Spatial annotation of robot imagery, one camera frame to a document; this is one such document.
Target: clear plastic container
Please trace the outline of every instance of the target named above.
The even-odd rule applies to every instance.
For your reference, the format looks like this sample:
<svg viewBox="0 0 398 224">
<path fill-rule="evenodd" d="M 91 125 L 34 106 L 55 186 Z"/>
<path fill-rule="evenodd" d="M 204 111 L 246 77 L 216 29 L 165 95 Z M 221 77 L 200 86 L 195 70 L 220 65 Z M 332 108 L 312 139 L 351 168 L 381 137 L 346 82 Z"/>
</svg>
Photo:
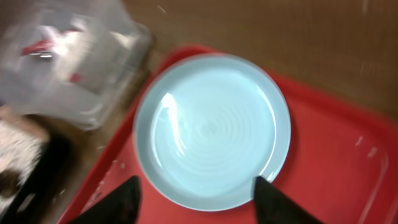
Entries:
<svg viewBox="0 0 398 224">
<path fill-rule="evenodd" d="M 100 127 L 150 44 L 119 0 L 26 3 L 0 44 L 0 100 L 20 114 Z"/>
</svg>

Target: light blue plate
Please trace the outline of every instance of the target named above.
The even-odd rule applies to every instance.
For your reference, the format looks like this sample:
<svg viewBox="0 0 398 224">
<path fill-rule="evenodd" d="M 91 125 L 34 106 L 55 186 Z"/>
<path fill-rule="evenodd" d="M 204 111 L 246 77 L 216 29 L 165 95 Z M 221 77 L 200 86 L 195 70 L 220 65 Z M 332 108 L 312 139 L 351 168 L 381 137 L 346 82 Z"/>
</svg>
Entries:
<svg viewBox="0 0 398 224">
<path fill-rule="evenodd" d="M 199 55 L 164 72 L 134 121 L 135 148 L 152 185 L 171 201 L 220 211 L 251 200 L 254 177 L 272 182 L 290 144 L 282 93 L 239 57 Z"/>
</svg>

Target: plate rim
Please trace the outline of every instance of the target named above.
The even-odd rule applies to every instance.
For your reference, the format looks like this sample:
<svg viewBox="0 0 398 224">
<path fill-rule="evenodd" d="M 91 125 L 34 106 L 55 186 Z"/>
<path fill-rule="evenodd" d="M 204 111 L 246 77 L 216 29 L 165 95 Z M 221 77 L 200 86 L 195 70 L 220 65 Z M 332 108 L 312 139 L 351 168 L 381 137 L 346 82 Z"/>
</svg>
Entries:
<svg viewBox="0 0 398 224">
<path fill-rule="evenodd" d="M 151 83 L 149 84 L 149 86 L 144 90 L 144 94 L 143 94 L 143 95 L 141 96 L 141 98 L 139 99 L 139 103 L 138 103 L 138 106 L 137 106 L 136 115 L 135 115 L 135 117 L 134 117 L 134 121 L 133 121 L 133 124 L 132 124 L 132 138 L 133 138 L 134 153 L 135 153 L 135 155 L 136 155 L 137 162 L 138 162 L 138 164 L 139 164 L 139 167 L 141 168 L 142 173 L 145 175 L 145 178 L 149 181 L 149 183 L 151 184 L 151 186 L 153 186 L 153 188 L 155 188 L 156 191 L 158 191 L 158 193 L 160 193 L 162 196 L 164 196 L 165 198 L 167 198 L 167 199 L 170 200 L 171 202 L 176 203 L 176 204 L 179 205 L 179 206 L 182 206 L 182 207 L 185 207 L 185 208 L 189 208 L 189 209 L 192 209 L 192 210 L 196 210 L 196 211 L 201 211 L 201 212 L 220 212 L 220 211 L 230 210 L 230 209 L 233 209 L 233 208 L 242 206 L 242 205 L 244 205 L 244 204 L 250 202 L 250 201 L 252 200 L 252 197 L 249 197 L 247 200 L 245 200 L 245 201 L 243 201 L 243 202 L 239 202 L 239 203 L 237 203 L 236 205 L 231 205 L 231 206 L 229 206 L 229 207 L 219 208 L 219 209 L 202 209 L 202 208 L 195 208 L 195 207 L 190 207 L 190 206 L 184 205 L 184 204 L 182 204 L 182 203 L 180 203 L 180 202 L 177 202 L 177 201 L 173 200 L 172 198 L 170 198 L 169 196 L 167 196 L 166 194 L 164 194 L 163 191 L 160 190 L 160 189 L 158 188 L 158 186 L 156 186 L 156 185 L 153 183 L 152 179 L 149 177 L 147 171 L 145 170 L 144 166 L 142 165 L 142 161 L 141 161 L 141 157 L 140 157 L 140 153 L 139 153 L 138 145 L 137 145 L 137 141 L 136 141 L 136 131 L 137 131 L 137 126 L 138 126 L 138 124 L 137 124 L 136 121 L 139 120 L 139 118 L 140 118 L 140 114 L 141 114 L 140 112 L 141 112 L 142 105 L 143 105 L 144 102 L 146 101 L 146 98 L 147 98 L 148 94 L 150 93 L 151 89 L 153 89 L 153 87 L 156 86 L 156 84 L 157 84 L 161 79 L 163 79 L 164 77 L 166 77 L 168 73 L 170 73 L 170 72 L 171 72 L 172 70 L 174 70 L 175 68 L 177 68 L 177 67 L 179 67 L 179 66 L 181 66 L 181 65 L 183 65 L 183 64 L 185 64 L 185 63 L 187 63 L 187 62 L 191 62 L 191 61 L 198 60 L 198 59 L 201 59 L 201 58 L 212 58 L 212 57 L 213 57 L 213 58 L 220 58 L 220 57 L 222 57 L 222 58 L 229 58 L 229 59 L 238 60 L 238 61 L 240 61 L 240 62 L 244 62 L 244 63 L 250 65 L 252 68 L 255 68 L 256 70 L 258 70 L 259 72 L 261 72 L 262 75 L 264 75 L 264 76 L 272 83 L 272 85 L 274 86 L 275 90 L 278 92 L 278 94 L 279 94 L 279 96 L 280 96 L 280 98 L 281 98 L 281 103 L 282 103 L 282 106 L 284 107 L 284 111 L 287 112 L 287 116 L 286 116 L 287 124 L 289 124 L 289 125 L 287 125 L 287 132 L 288 132 L 288 133 L 287 133 L 287 139 L 288 139 L 288 143 L 287 143 L 287 145 L 286 145 L 286 150 L 284 150 L 283 159 L 282 159 L 280 165 L 279 165 L 279 166 L 277 167 L 277 169 L 275 170 L 274 174 L 272 175 L 271 180 L 268 180 L 268 177 L 265 177 L 265 176 L 263 176 L 263 174 L 261 174 L 261 176 L 262 176 L 263 178 L 265 178 L 267 181 L 269 181 L 270 183 L 273 182 L 273 181 L 275 180 L 275 178 L 279 175 L 280 171 L 282 170 L 282 168 L 283 168 L 283 166 L 284 166 L 284 164 L 285 164 L 285 162 L 286 162 L 287 154 L 289 153 L 290 143 L 291 143 L 291 140 L 292 140 L 292 125 L 291 125 L 290 111 L 289 111 L 289 107 L 288 107 L 288 105 L 287 105 L 286 99 L 285 99 L 285 97 L 284 97 L 282 91 L 280 90 L 279 86 L 276 84 L 276 82 L 274 81 L 274 79 L 273 79 L 264 69 L 262 69 L 260 66 L 254 64 L 253 62 L 251 62 L 251 61 L 249 61 L 249 60 L 247 60 L 247 59 L 245 59 L 245 58 L 242 58 L 242 57 L 239 57 L 239 56 L 236 56 L 236 55 L 227 54 L 227 53 L 222 53 L 222 52 L 217 52 L 217 53 L 203 53 L 203 54 L 192 55 L 192 56 L 183 58 L 183 59 L 179 60 L 178 62 L 173 63 L 171 66 L 167 67 L 165 70 L 163 70 L 163 71 L 160 72 L 159 74 L 157 74 L 157 76 L 151 81 Z M 266 169 L 268 163 L 271 161 L 272 154 L 273 154 L 274 150 L 275 150 L 275 146 L 274 146 L 274 148 L 273 148 L 273 150 L 272 150 L 272 152 L 271 152 L 271 156 L 269 157 L 269 159 L 267 160 L 267 162 L 266 162 L 266 164 L 265 164 L 264 170 Z"/>
</svg>

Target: wooden table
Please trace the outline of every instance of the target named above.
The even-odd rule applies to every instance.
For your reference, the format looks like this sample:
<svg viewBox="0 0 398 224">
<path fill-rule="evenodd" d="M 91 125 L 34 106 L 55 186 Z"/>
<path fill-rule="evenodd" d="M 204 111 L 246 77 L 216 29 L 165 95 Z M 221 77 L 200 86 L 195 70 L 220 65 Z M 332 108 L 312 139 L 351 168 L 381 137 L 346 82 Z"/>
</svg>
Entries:
<svg viewBox="0 0 398 224">
<path fill-rule="evenodd" d="M 84 133 L 39 119 L 73 139 L 75 161 L 43 223 L 55 223 L 162 57 L 204 44 L 289 78 L 398 118 L 396 0 L 126 0 L 154 43 L 146 62 L 103 128 Z"/>
</svg>

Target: red tray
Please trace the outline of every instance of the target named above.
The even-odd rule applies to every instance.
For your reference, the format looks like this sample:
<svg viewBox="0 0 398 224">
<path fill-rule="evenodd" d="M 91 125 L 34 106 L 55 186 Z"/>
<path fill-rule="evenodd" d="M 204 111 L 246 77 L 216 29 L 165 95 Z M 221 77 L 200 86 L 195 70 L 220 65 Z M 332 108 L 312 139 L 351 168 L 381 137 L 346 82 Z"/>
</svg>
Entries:
<svg viewBox="0 0 398 224">
<path fill-rule="evenodd" d="M 138 223 L 256 223 L 249 202 L 224 212 L 198 212 L 161 196 L 144 177 L 132 143 L 139 100 L 167 67 L 203 46 L 174 50 L 149 78 L 100 159 L 58 223 L 67 223 L 132 175 L 142 178 Z M 282 90 L 292 118 L 292 142 L 274 185 L 325 223 L 395 223 L 398 220 L 398 132 L 395 124 L 322 92 L 267 71 Z"/>
</svg>

